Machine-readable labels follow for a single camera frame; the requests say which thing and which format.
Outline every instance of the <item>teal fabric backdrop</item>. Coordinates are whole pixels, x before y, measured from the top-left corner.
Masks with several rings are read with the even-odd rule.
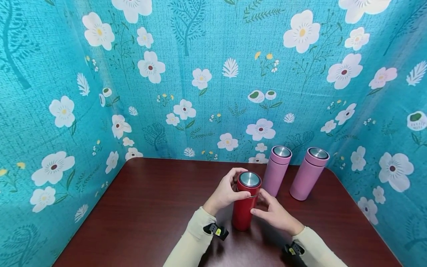
[[[402,264],[421,266],[426,12],[425,0],[1,0],[0,265],[50,266],[133,157],[266,163],[279,144],[293,164],[327,150]]]

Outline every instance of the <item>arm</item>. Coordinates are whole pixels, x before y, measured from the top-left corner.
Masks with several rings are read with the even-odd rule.
[[[215,223],[216,213],[236,200],[251,196],[249,192],[234,192],[235,176],[247,171],[233,168],[224,176],[212,196],[193,215],[181,239],[173,248],[163,267],[197,267],[208,249],[212,235],[204,232],[203,227]]]
[[[253,208],[251,213],[275,228],[288,232],[292,241],[304,248],[301,259],[308,267],[346,267],[320,236],[291,216],[276,198],[261,189],[259,199],[268,205],[268,211]]]

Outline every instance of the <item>stainless steel lid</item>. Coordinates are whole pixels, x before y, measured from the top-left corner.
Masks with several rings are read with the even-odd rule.
[[[315,158],[318,159],[327,159],[329,158],[328,153],[326,153],[326,151],[324,151],[323,149],[317,148],[317,147],[312,147],[308,150],[308,152],[310,153],[310,155],[312,155]]]
[[[240,182],[247,187],[257,187],[261,183],[258,175],[251,172],[245,172],[239,176]]]
[[[277,146],[273,148],[273,153],[282,158],[288,158],[291,156],[291,151],[286,147]]]

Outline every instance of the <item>yellow flower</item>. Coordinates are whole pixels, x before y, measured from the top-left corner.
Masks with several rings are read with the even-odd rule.
[[[25,163],[23,163],[23,162],[18,162],[18,163],[16,163],[16,166],[18,166],[18,168],[20,168],[20,169],[25,169]]]

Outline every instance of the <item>pink thermos bottle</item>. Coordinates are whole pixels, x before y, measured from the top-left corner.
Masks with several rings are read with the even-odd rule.
[[[263,188],[273,197],[277,196],[291,157],[292,152],[286,147],[275,146],[271,149],[267,170],[264,174]]]
[[[261,178],[253,172],[244,172],[237,178],[237,190],[249,191],[251,196],[234,202],[231,224],[239,231],[246,231],[251,226],[251,209],[255,208],[258,192],[261,188]]]
[[[298,173],[289,189],[289,193],[293,198],[300,201],[307,199],[328,159],[329,154],[323,149],[317,147],[307,149],[307,153],[305,153]]]

